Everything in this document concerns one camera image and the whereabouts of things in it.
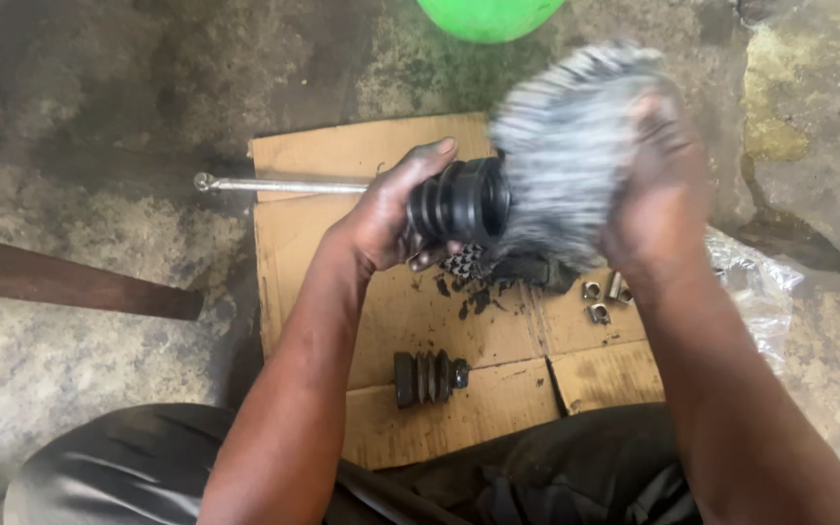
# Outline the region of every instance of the metal bar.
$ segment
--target metal bar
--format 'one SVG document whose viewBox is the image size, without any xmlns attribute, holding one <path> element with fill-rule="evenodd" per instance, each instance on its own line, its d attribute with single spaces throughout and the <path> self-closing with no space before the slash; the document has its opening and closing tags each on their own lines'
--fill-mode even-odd
<svg viewBox="0 0 840 525">
<path fill-rule="evenodd" d="M 196 320 L 203 295 L 0 244 L 0 297 Z"/>
<path fill-rule="evenodd" d="M 219 178 L 208 173 L 197 173 L 193 178 L 193 185 L 201 192 L 248 190 L 251 192 L 364 193 L 368 187 L 367 183 L 308 182 L 271 180 L 268 178 Z"/>
</svg>

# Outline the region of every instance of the person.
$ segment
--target person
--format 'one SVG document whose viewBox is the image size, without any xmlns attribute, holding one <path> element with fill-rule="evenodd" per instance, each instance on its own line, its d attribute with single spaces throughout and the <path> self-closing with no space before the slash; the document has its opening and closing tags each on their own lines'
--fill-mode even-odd
<svg viewBox="0 0 840 525">
<path fill-rule="evenodd" d="M 390 472 L 340 460 L 368 282 L 422 244 L 405 233 L 405 203 L 455 158 L 445 138 L 380 175 L 325 233 L 237 415 L 169 404 L 94 420 L 28 460 L 6 523 L 840 524 L 839 460 L 707 262 L 706 156 L 678 100 L 636 101 L 636 156 L 599 240 L 631 283 L 665 404 L 587 412 Z"/>
</svg>

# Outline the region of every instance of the black pants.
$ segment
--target black pants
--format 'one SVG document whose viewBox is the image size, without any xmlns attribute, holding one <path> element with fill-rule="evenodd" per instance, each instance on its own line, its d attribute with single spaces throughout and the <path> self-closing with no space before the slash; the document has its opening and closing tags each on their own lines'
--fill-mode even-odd
<svg viewBox="0 0 840 525">
<path fill-rule="evenodd" d="M 154 404 L 42 448 L 6 496 L 6 525 L 194 523 L 224 409 Z M 325 523 L 701 523 L 660 403 L 587 412 L 384 472 L 341 461 Z"/>
</svg>

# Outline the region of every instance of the dirty floor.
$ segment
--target dirty floor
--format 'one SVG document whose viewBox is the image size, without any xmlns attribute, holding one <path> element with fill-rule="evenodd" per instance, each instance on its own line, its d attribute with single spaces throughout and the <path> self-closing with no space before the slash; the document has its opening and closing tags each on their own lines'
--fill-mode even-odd
<svg viewBox="0 0 840 525">
<path fill-rule="evenodd" d="M 0 503 L 54 436 L 137 403 L 235 406 L 261 366 L 249 138 L 483 110 L 569 48 L 663 50 L 719 228 L 807 275 L 789 390 L 840 456 L 840 0 L 569 0 L 515 42 L 414 0 L 0 0 L 0 242 L 204 292 L 199 322 L 0 299 Z"/>
</svg>

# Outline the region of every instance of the green bucket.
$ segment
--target green bucket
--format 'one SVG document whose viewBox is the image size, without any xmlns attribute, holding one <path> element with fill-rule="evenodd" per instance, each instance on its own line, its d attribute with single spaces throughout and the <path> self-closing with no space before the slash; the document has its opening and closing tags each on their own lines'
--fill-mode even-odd
<svg viewBox="0 0 840 525">
<path fill-rule="evenodd" d="M 520 38 L 564 0 L 417 0 L 441 29 L 462 40 L 496 44 Z"/>
</svg>

